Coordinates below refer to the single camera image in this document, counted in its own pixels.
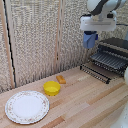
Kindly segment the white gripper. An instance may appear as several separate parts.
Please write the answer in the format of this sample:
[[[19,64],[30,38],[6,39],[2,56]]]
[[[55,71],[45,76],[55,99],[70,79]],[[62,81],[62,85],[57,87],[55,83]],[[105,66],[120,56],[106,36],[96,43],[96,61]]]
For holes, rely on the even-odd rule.
[[[82,31],[114,31],[116,28],[115,18],[95,19],[93,16],[82,16],[80,18],[80,29]]]

